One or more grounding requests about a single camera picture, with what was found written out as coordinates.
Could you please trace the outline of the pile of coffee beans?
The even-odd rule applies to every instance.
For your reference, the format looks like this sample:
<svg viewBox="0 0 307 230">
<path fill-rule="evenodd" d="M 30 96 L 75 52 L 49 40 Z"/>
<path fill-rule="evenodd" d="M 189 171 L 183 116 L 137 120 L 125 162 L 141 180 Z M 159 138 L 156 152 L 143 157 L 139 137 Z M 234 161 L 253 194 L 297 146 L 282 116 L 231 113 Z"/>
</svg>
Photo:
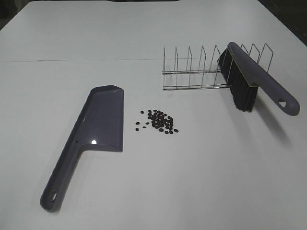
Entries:
<svg viewBox="0 0 307 230">
<path fill-rule="evenodd" d="M 157 109 L 148 109 L 140 110 L 140 114 L 144 115 L 146 120 L 140 121 L 137 120 L 135 124 L 134 130 L 136 132 L 140 132 L 141 129 L 146 129 L 148 127 L 152 127 L 160 133 L 164 133 L 166 135 L 172 135 L 174 133 L 179 133 L 179 129 L 174 125 L 174 119 L 167 113 L 164 113 L 161 110 Z"/>
</svg>

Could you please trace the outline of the purple plastic dustpan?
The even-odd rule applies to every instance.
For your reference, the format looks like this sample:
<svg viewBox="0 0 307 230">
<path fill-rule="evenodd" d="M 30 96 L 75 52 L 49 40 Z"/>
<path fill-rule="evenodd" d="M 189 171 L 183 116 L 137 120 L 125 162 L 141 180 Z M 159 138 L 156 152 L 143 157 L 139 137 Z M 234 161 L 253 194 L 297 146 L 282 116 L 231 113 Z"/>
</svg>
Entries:
<svg viewBox="0 0 307 230">
<path fill-rule="evenodd" d="M 91 89 L 41 195 L 41 207 L 61 206 L 74 169 L 85 151 L 123 151 L 124 91 L 115 85 Z"/>
</svg>

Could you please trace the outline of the purple hand brush black bristles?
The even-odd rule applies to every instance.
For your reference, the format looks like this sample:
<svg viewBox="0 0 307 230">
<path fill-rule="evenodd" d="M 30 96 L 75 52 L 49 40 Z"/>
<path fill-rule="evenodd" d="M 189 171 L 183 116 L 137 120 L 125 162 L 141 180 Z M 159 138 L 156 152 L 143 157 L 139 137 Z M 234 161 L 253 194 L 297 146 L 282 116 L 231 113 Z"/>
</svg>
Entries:
<svg viewBox="0 0 307 230">
<path fill-rule="evenodd" d="M 238 110 L 251 112 L 258 88 L 261 88 L 284 113 L 291 116 L 299 114 L 298 100 L 237 43 L 228 43 L 218 59 L 218 66 L 224 80 L 230 85 L 230 92 Z"/>
</svg>

